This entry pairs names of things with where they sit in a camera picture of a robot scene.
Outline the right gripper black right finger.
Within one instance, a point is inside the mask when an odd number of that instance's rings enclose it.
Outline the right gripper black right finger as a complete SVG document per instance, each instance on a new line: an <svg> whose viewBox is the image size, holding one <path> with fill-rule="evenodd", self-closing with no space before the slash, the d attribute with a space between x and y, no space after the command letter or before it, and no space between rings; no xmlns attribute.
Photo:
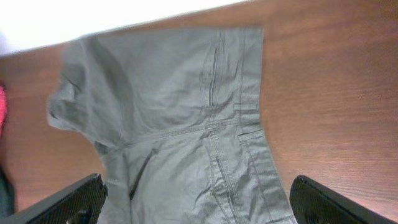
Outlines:
<svg viewBox="0 0 398 224"><path fill-rule="evenodd" d="M298 224L397 224L305 175L294 179L290 205Z"/></svg>

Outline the grey shorts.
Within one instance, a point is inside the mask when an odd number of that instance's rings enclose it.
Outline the grey shorts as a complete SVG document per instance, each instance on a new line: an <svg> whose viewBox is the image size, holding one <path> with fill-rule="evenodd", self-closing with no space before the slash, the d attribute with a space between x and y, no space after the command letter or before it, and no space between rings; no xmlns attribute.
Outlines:
<svg viewBox="0 0 398 224"><path fill-rule="evenodd" d="M260 120L260 27L71 41L51 126L106 171L100 223L295 223Z"/></svg>

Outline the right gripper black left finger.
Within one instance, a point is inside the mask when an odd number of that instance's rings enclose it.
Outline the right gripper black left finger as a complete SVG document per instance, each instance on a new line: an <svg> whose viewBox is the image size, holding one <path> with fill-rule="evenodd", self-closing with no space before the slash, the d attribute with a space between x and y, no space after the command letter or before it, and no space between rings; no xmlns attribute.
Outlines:
<svg viewBox="0 0 398 224"><path fill-rule="evenodd" d="M108 196L99 174L71 184L29 208L1 219L1 224L97 224Z"/></svg>

